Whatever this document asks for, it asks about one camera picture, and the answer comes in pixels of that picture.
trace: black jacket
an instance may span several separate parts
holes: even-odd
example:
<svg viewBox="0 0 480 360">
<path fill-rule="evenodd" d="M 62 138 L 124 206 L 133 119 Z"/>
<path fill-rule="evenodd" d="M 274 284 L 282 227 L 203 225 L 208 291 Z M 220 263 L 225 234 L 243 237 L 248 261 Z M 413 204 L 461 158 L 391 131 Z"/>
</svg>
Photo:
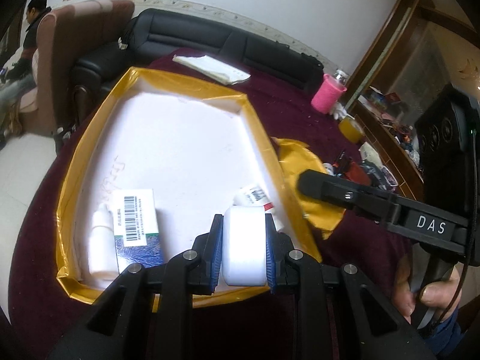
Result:
<svg viewBox="0 0 480 360">
<path fill-rule="evenodd" d="M 15 64 L 15 67 L 6 75 L 7 80 L 19 80 L 23 76 L 32 72 L 32 58 L 37 49 L 37 29 L 42 18 L 52 10 L 47 7 L 35 18 L 35 20 L 28 26 L 25 40 L 23 41 L 23 51 L 20 59 Z"/>
</svg>

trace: black handle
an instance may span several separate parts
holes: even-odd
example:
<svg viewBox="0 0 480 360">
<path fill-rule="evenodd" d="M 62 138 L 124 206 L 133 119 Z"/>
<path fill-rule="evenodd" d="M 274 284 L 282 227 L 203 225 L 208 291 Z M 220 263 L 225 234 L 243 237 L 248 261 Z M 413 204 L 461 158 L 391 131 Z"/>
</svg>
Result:
<svg viewBox="0 0 480 360">
<path fill-rule="evenodd" d="M 426 252 L 420 244 L 412 248 L 410 291 L 417 292 L 415 310 L 411 315 L 411 324 L 417 329 L 426 327 L 435 314 L 434 307 L 428 307 L 420 301 L 422 289 L 437 281 L 446 281 L 450 278 L 455 264 Z"/>
</svg>

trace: black leather sofa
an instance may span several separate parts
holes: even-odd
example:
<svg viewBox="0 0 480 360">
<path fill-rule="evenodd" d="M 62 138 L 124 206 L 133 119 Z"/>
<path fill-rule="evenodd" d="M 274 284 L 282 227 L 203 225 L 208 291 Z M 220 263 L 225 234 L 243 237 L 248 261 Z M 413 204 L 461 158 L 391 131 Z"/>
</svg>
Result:
<svg viewBox="0 0 480 360">
<path fill-rule="evenodd" d="M 107 43 L 79 58 L 70 72 L 78 122 L 110 93 L 131 66 L 145 67 L 180 47 L 240 62 L 315 93 L 323 65 L 285 45 L 215 21 L 159 9 L 146 9 L 129 24 L 126 50 Z"/>
</svg>

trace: barcode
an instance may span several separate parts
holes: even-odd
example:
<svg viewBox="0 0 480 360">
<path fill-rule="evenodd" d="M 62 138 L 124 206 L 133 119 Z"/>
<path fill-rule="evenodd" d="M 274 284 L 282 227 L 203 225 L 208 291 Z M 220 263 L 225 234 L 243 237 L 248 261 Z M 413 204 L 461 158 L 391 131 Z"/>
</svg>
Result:
<svg viewBox="0 0 480 360">
<path fill-rule="evenodd" d="M 251 190 L 251 194 L 255 197 L 255 200 L 262 200 L 266 197 L 265 193 L 262 190 Z"/>
<path fill-rule="evenodd" d="M 138 241 L 140 232 L 137 227 L 137 210 L 135 207 L 135 196 L 125 196 L 123 207 L 125 212 L 125 238 L 127 241 Z"/>
</svg>

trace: person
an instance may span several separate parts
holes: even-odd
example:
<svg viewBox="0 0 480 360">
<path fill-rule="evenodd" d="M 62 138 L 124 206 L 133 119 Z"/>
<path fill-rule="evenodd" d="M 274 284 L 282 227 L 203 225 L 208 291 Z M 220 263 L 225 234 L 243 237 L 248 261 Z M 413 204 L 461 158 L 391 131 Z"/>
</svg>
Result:
<svg viewBox="0 0 480 360">
<path fill-rule="evenodd" d="M 410 291 L 410 259 L 404 256 L 397 269 L 392 295 L 392 303 L 400 311 L 400 314 L 410 323 L 410 316 L 416 306 L 416 294 Z M 450 279 L 444 282 L 431 283 L 425 286 L 420 293 L 420 302 L 429 307 L 438 308 L 437 312 L 445 310 L 452 300 L 460 280 L 457 268 L 454 267 Z M 461 292 L 455 300 L 452 308 L 442 319 L 440 325 L 429 337 L 424 340 L 431 351 L 442 359 L 450 354 L 462 339 L 460 326 L 457 323 L 458 304 Z"/>
<path fill-rule="evenodd" d="M 52 9 L 47 0 L 30 0 L 27 5 L 26 20 L 29 26 L 23 42 L 23 51 L 13 69 L 7 71 L 5 78 L 9 82 L 0 89 L 0 150 L 5 147 L 5 135 L 2 128 L 9 108 L 25 93 L 35 88 L 32 75 L 32 58 L 37 50 L 37 29 L 42 18 Z"/>
</svg>

